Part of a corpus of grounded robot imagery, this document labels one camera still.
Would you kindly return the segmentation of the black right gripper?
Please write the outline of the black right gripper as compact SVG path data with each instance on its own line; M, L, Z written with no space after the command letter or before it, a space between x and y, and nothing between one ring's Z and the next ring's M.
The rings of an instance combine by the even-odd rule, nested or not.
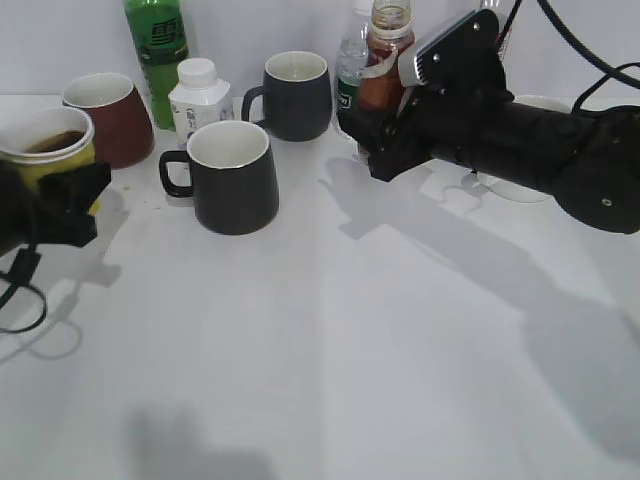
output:
M443 81L416 87L398 110L362 107L339 115L339 124L367 154L371 177L389 182L470 142L483 113L511 101L501 64L477 64Z

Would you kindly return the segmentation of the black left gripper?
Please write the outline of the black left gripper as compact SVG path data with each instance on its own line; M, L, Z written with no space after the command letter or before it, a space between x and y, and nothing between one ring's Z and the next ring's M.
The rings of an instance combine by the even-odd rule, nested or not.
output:
M104 162L45 175L36 191L25 181L27 203L34 208L39 244L83 248L97 237L92 205L111 182L111 167Z

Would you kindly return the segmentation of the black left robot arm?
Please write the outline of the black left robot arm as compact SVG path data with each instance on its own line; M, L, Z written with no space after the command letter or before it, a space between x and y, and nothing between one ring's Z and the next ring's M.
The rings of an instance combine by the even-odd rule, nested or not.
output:
M97 237L94 202L111 182L111 168L97 162L48 174L31 190L17 168L1 163L1 253L19 245L83 248Z

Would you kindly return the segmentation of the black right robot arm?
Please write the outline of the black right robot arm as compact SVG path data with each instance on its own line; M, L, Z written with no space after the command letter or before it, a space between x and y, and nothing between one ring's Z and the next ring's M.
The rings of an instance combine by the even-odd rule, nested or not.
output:
M357 108L338 119L377 180L442 160L547 194L598 230L639 230L636 106L561 113L519 104L495 66L419 86L400 112Z

